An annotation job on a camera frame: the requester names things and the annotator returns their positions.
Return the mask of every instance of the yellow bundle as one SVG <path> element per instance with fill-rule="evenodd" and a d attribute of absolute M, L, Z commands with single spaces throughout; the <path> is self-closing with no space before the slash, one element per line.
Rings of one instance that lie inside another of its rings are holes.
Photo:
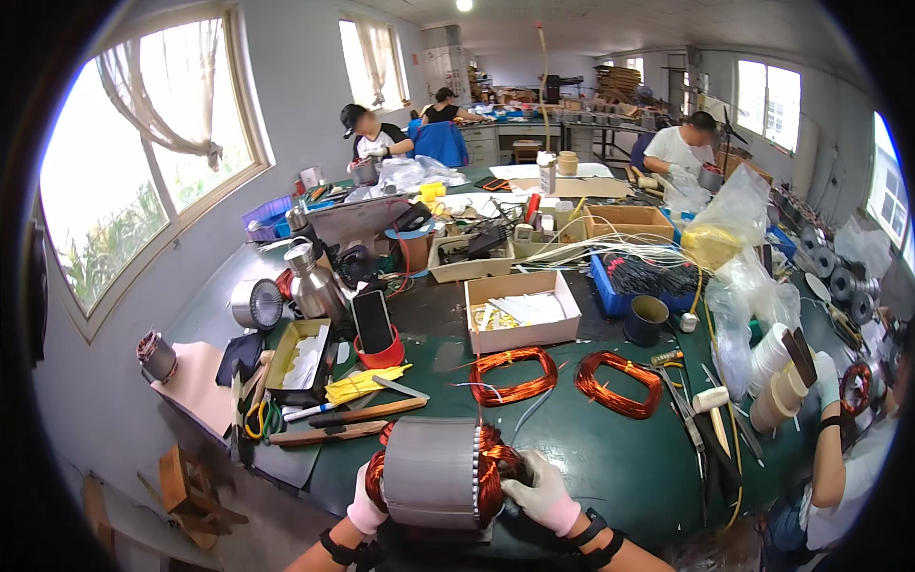
<path fill-rule="evenodd" d="M 411 363 L 407 363 L 384 370 L 366 370 L 354 373 L 350 377 L 331 383 L 324 388 L 328 392 L 328 401 L 334 405 L 345 404 L 370 392 L 384 389 L 383 385 L 374 382 L 371 378 L 377 375 L 391 382 L 404 375 L 404 370 L 411 365 Z"/>

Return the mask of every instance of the smartphone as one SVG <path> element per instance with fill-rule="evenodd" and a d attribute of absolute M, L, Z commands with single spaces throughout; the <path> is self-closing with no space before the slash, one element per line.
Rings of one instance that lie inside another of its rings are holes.
<path fill-rule="evenodd" d="M 388 305 L 381 290 L 354 297 L 352 316 L 356 321 L 356 333 L 359 334 L 362 351 L 365 353 L 380 353 L 394 343 Z"/>

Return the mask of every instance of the black cap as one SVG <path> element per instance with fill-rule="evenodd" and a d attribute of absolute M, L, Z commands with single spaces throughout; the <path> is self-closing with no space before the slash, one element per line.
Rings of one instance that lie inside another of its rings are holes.
<path fill-rule="evenodd" d="M 346 133 L 343 134 L 344 139 L 350 138 L 350 135 L 352 135 L 352 132 L 356 129 L 356 123 L 359 122 L 359 118 L 362 117 L 363 113 L 367 113 L 368 111 L 369 110 L 356 103 L 348 103 L 346 107 L 343 108 L 343 111 L 340 112 L 340 122 L 346 127 Z"/>

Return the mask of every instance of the ceiling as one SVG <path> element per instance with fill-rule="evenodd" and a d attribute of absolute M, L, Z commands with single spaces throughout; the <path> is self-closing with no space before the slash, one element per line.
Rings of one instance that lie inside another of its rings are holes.
<path fill-rule="evenodd" d="M 475 55 L 547 47 L 588 56 L 691 44 L 777 50 L 848 66 L 822 9 L 811 0 L 356 0 L 421 27 L 459 24 Z"/>

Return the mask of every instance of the drawer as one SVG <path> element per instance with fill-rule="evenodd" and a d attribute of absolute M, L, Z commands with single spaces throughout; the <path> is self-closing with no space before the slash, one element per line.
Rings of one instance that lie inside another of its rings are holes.
<path fill-rule="evenodd" d="M 545 135 L 546 129 L 543 125 L 505 125 L 496 127 L 499 135 Z M 559 136 L 559 126 L 550 125 L 550 136 Z"/>
<path fill-rule="evenodd" d="M 466 129 L 461 129 L 460 133 L 464 136 L 464 141 L 467 141 L 468 143 L 470 141 L 483 141 L 486 139 L 492 141 L 493 128 L 468 127 Z"/>
<path fill-rule="evenodd" d="M 493 143 L 492 139 L 487 139 L 485 141 L 467 141 L 466 143 L 468 155 L 494 153 L 496 150 L 496 144 Z"/>

